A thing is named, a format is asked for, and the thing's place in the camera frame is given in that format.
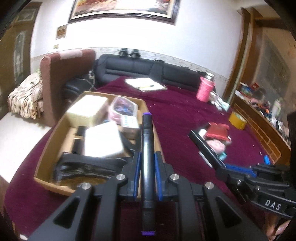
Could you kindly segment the person's right hand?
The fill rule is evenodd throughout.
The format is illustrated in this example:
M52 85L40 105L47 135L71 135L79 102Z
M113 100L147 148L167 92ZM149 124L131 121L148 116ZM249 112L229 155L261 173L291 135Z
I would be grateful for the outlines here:
M275 224L268 224L266 226L266 236L268 238L268 240L275 240L275 238L278 235L281 235L285 229L287 228L287 226L289 225L290 220L284 222L283 224L281 224L279 227L275 227Z

